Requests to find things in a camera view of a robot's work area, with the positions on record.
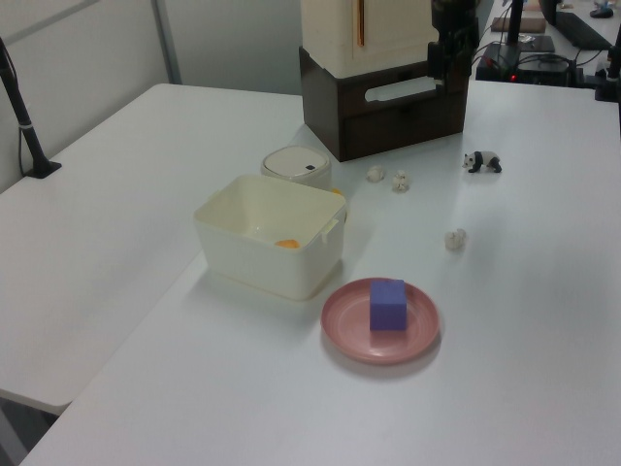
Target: floor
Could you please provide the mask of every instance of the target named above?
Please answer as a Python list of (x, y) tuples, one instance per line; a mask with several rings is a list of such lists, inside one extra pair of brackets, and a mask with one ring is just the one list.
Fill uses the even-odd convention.
[(57, 416), (0, 398), (0, 466), (17, 466)]

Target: white cabinet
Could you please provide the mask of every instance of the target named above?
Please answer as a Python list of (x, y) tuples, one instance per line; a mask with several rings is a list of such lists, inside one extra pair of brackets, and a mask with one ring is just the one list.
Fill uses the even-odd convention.
[(427, 59), (430, 0), (301, 0), (302, 44), (335, 78)]

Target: orange object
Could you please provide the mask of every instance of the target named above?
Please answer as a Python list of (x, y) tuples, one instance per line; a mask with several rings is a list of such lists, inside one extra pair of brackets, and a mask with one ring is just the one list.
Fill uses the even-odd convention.
[(276, 241), (276, 246), (280, 246), (281, 248), (289, 248), (290, 250), (296, 250), (300, 247), (300, 243), (296, 240), (280, 240)]

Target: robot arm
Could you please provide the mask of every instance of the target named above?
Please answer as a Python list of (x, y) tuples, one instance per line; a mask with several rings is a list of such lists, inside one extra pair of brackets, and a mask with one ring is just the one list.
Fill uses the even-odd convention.
[(446, 83), (451, 75), (471, 74), (478, 46), (475, 0), (431, 0), (432, 24), (440, 33), (427, 48), (428, 76)]

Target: blue block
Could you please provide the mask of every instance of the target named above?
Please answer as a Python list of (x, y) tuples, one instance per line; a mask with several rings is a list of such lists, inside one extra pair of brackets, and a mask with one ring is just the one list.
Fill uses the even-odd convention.
[(406, 330), (408, 301), (403, 280), (371, 282), (371, 330)]

